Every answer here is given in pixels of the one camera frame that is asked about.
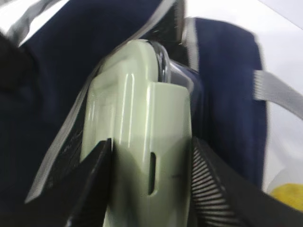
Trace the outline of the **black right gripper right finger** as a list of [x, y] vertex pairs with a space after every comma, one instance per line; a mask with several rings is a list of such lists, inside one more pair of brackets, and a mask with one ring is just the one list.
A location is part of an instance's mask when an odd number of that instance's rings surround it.
[[191, 198], [199, 227], [301, 227], [303, 214], [263, 193], [192, 138]]

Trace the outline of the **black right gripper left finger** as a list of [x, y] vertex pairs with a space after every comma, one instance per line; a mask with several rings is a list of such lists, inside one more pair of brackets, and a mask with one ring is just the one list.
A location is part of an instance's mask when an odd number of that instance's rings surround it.
[[107, 207], [111, 140], [100, 141], [91, 153], [39, 200], [37, 227], [100, 227]]

